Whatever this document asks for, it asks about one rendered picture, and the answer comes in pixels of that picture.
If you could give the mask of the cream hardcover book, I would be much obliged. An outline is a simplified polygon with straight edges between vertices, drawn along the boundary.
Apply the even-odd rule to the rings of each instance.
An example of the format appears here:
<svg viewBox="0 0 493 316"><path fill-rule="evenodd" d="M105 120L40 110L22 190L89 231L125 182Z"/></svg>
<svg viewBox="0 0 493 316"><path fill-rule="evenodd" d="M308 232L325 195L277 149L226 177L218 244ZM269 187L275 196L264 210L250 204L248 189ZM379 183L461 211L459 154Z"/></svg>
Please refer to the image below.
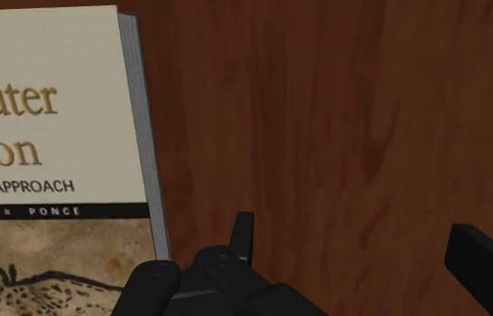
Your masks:
<svg viewBox="0 0 493 316"><path fill-rule="evenodd" d="M0 10L0 316L110 316L169 257L137 17Z"/></svg>

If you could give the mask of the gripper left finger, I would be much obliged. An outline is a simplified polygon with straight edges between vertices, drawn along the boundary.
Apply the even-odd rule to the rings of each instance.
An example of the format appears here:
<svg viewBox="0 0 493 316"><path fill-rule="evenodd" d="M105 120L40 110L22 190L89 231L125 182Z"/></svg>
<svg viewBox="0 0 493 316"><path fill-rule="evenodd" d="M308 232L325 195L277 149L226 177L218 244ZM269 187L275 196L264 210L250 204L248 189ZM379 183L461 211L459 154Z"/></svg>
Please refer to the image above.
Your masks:
<svg viewBox="0 0 493 316"><path fill-rule="evenodd" d="M252 316L247 301L270 287L251 267L254 214L240 212L227 245L199 250L185 268L151 260L131 273L111 316Z"/></svg>

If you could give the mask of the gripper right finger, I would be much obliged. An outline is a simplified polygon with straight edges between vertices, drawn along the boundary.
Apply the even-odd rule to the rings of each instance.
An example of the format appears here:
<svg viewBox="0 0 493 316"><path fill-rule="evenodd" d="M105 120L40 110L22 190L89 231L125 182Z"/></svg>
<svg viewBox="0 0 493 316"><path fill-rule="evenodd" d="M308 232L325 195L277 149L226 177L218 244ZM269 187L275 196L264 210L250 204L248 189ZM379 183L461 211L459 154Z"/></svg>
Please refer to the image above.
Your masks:
<svg viewBox="0 0 493 316"><path fill-rule="evenodd" d="M471 224L453 224L444 264L482 308L493 316L493 239Z"/></svg>

